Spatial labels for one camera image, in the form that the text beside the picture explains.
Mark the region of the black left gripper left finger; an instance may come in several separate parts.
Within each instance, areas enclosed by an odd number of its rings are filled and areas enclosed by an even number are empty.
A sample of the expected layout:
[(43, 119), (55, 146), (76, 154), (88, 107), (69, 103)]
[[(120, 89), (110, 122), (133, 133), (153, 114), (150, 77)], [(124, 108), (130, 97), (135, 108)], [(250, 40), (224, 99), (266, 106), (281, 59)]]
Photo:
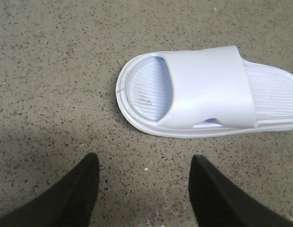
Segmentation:
[(28, 204), (0, 218), (0, 227), (87, 227), (99, 190), (99, 160), (87, 154)]

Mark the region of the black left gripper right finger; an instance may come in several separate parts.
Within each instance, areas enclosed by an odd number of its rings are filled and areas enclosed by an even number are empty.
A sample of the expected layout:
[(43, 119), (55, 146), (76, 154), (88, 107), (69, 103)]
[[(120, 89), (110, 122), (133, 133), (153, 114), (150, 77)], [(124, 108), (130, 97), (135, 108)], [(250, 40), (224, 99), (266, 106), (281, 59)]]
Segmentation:
[(293, 227), (226, 178), (203, 155), (194, 155), (190, 202), (200, 227)]

